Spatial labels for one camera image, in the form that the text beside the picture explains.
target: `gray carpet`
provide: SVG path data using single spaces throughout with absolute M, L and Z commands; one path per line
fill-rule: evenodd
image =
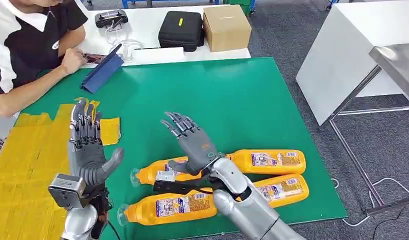
M 206 5 L 200 1 L 154 2 L 154 7 Z M 305 59 L 327 12 L 324 0 L 258 0 L 256 12 L 249 17 L 252 35 L 249 50 L 253 57 L 274 57 L 290 93 L 301 113 L 312 139 L 332 178 L 340 182 L 337 188 L 350 223 L 365 217 L 363 211 L 371 207 L 367 187 L 330 126 L 319 128 L 299 86 L 296 74 Z M 145 2 L 129 3 L 130 8 L 144 8 Z M 93 0 L 90 10 L 121 8 L 120 0 Z M 401 96 L 382 96 L 355 100 L 350 109 L 395 107 L 408 105 Z M 395 178 L 409 189 L 409 111 L 377 113 L 372 115 L 339 117 L 336 120 L 344 137 L 373 182 L 384 177 Z M 391 181 L 377 185 L 385 202 L 408 194 Z M 400 209 L 370 217 L 357 227 L 342 220 L 327 220 L 292 226 L 309 240 L 409 240 L 409 207 L 397 220 Z M 242 240 L 240 233 L 202 237 L 200 240 Z

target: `plastic bottle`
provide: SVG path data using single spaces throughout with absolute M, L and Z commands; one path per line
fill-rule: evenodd
M 217 214 L 217 209 L 211 194 L 192 190 L 186 195 L 164 193 L 145 197 L 128 206 L 123 214 L 130 223 L 150 226 L 209 218 Z
M 242 149 L 230 159 L 244 174 L 302 174 L 306 169 L 303 152 L 290 149 Z
M 305 179 L 299 174 L 287 174 L 253 183 L 272 208 L 297 203 L 309 196 Z
M 230 158 L 244 174 L 302 174 L 306 168 L 305 156 L 299 150 L 243 149 L 233 154 L 227 154 L 226 157 Z M 158 171 L 172 172 L 175 175 L 176 181 L 187 181 L 201 177 L 200 174 L 192 176 L 187 173 L 174 171 L 168 166 L 169 160 L 155 161 L 139 171 L 133 171 L 131 174 L 132 183 L 135 186 L 137 182 L 153 185 Z M 182 156 L 172 160 L 181 163 L 187 161 L 188 158 Z
M 272 208 L 304 200 L 308 185 L 299 174 L 288 174 L 255 182 Z M 211 192 L 210 188 L 202 190 Z M 165 193 L 148 196 L 118 211 L 118 220 L 142 225 L 158 225 L 210 218 L 217 214 L 212 195 L 192 190 L 187 195 Z

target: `white cable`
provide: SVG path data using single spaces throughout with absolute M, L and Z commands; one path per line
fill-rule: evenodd
M 336 188 L 338 188 L 340 186 L 340 182 L 337 179 L 331 178 L 331 180 L 333 180 L 334 182 L 337 183 L 337 185 L 334 186 L 334 189 L 336 189 Z
M 348 223 L 344 218 L 342 218 L 341 220 L 343 220 L 343 222 L 351 227 L 357 227 L 359 225 L 361 225 L 361 223 L 365 222 L 366 220 L 368 220 L 370 218 L 370 216 L 366 216 L 364 219 L 362 219 L 360 222 L 356 223 L 356 224 L 350 224 Z
M 339 181 L 338 181 L 337 179 L 335 179 L 335 178 L 331 178 L 331 180 L 337 182 L 337 186 L 335 186 L 334 188 L 335 188 L 335 189 L 338 188 L 339 185 L 340 185 Z M 405 186 L 403 186 L 400 182 L 398 182 L 396 179 L 393 179 L 393 178 L 391 178 L 391 177 L 384 177 L 384 178 L 382 178 L 381 180 L 376 181 L 376 182 L 373 183 L 372 185 L 375 186 L 375 185 L 377 185 L 377 184 L 379 184 L 379 183 L 382 183 L 384 180 L 391 180 L 391 181 L 397 183 L 399 186 L 401 186 L 401 187 L 409 194 L 409 190 L 408 190 Z M 368 195 L 369 195 L 369 199 L 371 200 L 372 207 L 375 208 L 376 205 L 375 205 L 375 203 L 374 203 L 374 199 L 373 199 L 373 194 L 372 194 L 372 192 L 371 192 L 371 191 L 368 191 Z M 370 218 L 370 216 L 366 216 L 364 219 L 362 219 L 361 221 L 359 221 L 359 222 L 356 223 L 356 224 L 348 223 L 344 218 L 342 218 L 341 220 L 343 220 L 343 222 L 344 222 L 345 224 L 349 225 L 350 227 L 357 227 L 357 226 L 361 225 L 363 222 L 365 222 L 366 220 L 368 220 L 369 218 Z
M 115 30 L 116 32 L 116 38 L 111 42 L 110 38 L 108 37 L 108 32 L 110 32 L 110 29 L 113 29 L 115 24 L 115 21 L 112 20 L 112 24 L 109 28 L 106 29 L 106 31 L 104 31 L 104 38 L 106 38 L 106 42 L 108 44 L 110 44 L 112 47 L 110 48 L 110 51 L 113 51 L 113 49 L 115 49 L 119 44 L 122 44 L 123 46 L 123 54 L 122 54 L 122 60 L 126 63 L 126 62 L 130 62 L 133 61 L 135 59 L 135 57 L 132 56 L 132 53 L 129 54 L 129 49 L 134 47 L 133 49 L 144 49 L 144 45 L 143 43 L 141 43 L 140 41 L 134 40 L 134 39 L 125 39 L 125 40 L 121 40 L 118 41 L 119 39 L 119 31 L 122 31 L 122 23 L 120 23 L 120 29 Z

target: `green mat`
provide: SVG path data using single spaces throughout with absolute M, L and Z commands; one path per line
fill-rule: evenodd
M 343 218 L 339 200 L 321 158 L 272 58 L 181 62 L 123 67 L 96 94 L 79 86 L 90 69 L 81 69 L 62 80 L 23 112 L 47 112 L 54 118 L 59 104 L 76 97 L 100 101 L 104 118 L 121 117 L 125 148 L 121 166 L 106 181 L 115 208 L 109 219 L 122 239 L 167 240 L 237 231 L 224 216 L 189 222 L 142 226 L 118 226 L 121 204 L 133 204 L 155 194 L 151 185 L 133 187 L 130 171 L 157 160 L 183 156 L 176 139 L 161 125 L 165 111 L 192 117 L 215 143 L 218 151 L 240 149 L 296 149 L 303 151 L 303 174 L 309 197 L 277 208 L 286 223 Z M 116 145 L 105 148 L 106 156 Z M 252 175 L 252 180 L 262 179 Z M 116 239 L 107 227 L 102 239 Z

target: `robotic arm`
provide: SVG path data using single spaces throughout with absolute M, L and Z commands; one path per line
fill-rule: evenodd
M 215 207 L 240 232 L 250 240 L 304 240 L 280 219 L 250 179 L 230 159 L 216 151 L 205 131 L 191 118 L 175 112 L 165 114 L 175 127 L 165 120 L 161 121 L 162 124 L 177 138 L 188 156 L 187 162 L 170 161 L 169 166 L 177 172 L 194 176 L 201 172 L 212 184 Z
M 67 146 L 70 175 L 57 174 L 48 186 L 57 205 L 67 210 L 63 240 L 100 238 L 112 207 L 105 180 L 124 155 L 122 148 L 116 148 L 110 160 L 106 160 L 100 139 L 101 114 L 97 112 L 93 118 L 94 106 L 90 104 L 86 111 L 85 106 L 82 99 L 71 111 Z

